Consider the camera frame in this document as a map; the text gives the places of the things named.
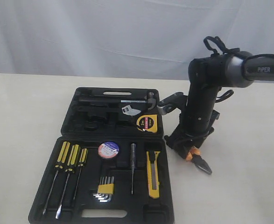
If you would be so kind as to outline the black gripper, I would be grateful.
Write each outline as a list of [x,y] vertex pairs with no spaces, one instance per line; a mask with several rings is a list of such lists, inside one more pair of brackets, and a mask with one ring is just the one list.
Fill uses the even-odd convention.
[[181,158],[186,158],[185,142],[192,142],[200,148],[207,137],[214,132],[213,124],[219,119],[220,113],[212,110],[203,116],[179,115],[179,125],[171,135],[165,135],[166,145],[173,149]]

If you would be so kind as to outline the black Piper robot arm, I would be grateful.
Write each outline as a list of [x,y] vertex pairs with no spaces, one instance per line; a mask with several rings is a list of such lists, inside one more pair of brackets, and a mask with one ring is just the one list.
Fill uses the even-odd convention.
[[182,158],[187,159],[191,148],[200,148],[214,131],[213,124],[220,114],[214,105],[229,98],[227,91],[218,97],[223,87],[246,88],[254,81],[274,81],[274,54],[212,55],[191,61],[188,68],[190,89],[187,95],[176,92],[158,103],[159,113],[181,111],[179,124],[166,144]]

